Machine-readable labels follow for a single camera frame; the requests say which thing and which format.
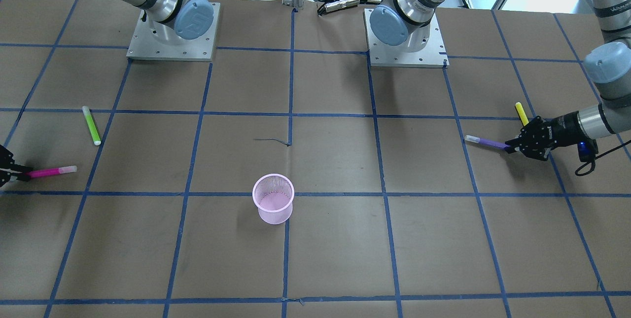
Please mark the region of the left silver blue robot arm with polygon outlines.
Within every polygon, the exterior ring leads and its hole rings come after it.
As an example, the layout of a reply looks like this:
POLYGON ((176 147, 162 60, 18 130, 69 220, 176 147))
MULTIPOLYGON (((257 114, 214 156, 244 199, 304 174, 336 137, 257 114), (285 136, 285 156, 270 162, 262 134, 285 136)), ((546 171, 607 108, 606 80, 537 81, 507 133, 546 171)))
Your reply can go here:
MULTIPOLYGON (((444 0, 385 0, 367 19, 367 31, 383 44, 400 46, 416 32, 427 33, 435 9, 444 0)), ((631 0, 591 0, 604 44, 583 61, 601 103, 552 120, 536 117, 516 138, 495 147, 546 161, 553 149, 579 145, 584 155, 596 152, 596 140, 630 129, 631 0)))

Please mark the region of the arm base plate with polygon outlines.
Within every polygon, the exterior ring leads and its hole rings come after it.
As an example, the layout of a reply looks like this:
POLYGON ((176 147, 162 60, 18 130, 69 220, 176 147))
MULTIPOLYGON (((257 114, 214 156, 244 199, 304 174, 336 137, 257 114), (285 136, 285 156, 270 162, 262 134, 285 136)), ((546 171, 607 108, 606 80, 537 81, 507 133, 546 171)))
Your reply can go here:
POLYGON ((449 65, 437 15, 432 17, 428 26, 412 33, 403 44, 390 46, 381 42, 372 31, 370 17, 373 11, 369 8, 364 10, 371 66, 442 68, 449 65))
POLYGON ((199 38, 180 38, 171 28, 147 19, 137 21, 126 57, 144 61, 212 62, 214 58, 221 4, 211 2, 212 25, 199 38))

